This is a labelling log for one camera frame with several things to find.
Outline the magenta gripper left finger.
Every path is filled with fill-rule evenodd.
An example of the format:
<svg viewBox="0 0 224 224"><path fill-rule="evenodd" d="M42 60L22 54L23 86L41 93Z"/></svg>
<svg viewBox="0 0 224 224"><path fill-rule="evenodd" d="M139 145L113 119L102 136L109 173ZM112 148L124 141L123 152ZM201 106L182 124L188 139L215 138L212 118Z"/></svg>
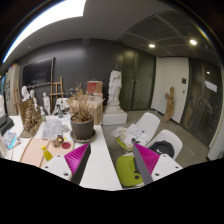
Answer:
<svg viewBox="0 0 224 224"><path fill-rule="evenodd" d="M72 172L71 181L76 185L81 182L90 154L91 145L86 143L65 155L65 160Z"/></svg>

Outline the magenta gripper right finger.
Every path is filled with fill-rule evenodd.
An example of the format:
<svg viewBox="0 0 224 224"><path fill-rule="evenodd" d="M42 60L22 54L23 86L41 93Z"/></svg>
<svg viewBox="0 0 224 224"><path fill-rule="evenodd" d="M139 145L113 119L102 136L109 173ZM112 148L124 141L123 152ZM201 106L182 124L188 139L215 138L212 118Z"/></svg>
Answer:
<svg viewBox="0 0 224 224"><path fill-rule="evenodd" d="M152 150L135 143L133 154L137 164L137 171L140 173L145 185L153 182L152 172L159 160L159 155Z"/></svg>

